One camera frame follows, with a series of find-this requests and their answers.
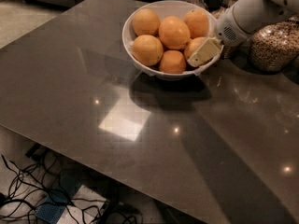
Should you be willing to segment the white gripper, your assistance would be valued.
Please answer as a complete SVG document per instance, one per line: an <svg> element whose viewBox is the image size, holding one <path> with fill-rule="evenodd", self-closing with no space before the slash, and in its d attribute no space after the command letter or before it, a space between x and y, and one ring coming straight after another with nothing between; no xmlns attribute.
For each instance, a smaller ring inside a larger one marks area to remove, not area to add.
<svg viewBox="0 0 299 224"><path fill-rule="evenodd" d="M232 7L226 9L217 19L216 35L226 47L238 46L249 37L238 25ZM199 67L220 55L222 44L217 38L205 37L203 44L187 60L188 64L192 67Z"/></svg>

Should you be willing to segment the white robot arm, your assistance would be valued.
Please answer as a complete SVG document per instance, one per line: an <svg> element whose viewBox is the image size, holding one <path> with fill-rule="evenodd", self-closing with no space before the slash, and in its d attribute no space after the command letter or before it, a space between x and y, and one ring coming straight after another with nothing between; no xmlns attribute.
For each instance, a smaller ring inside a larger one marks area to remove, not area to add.
<svg viewBox="0 0 299 224"><path fill-rule="evenodd" d="M205 38L188 63L193 67L221 55L222 48L234 47L267 25L299 12L299 0L238 0L216 21L213 38Z"/></svg>

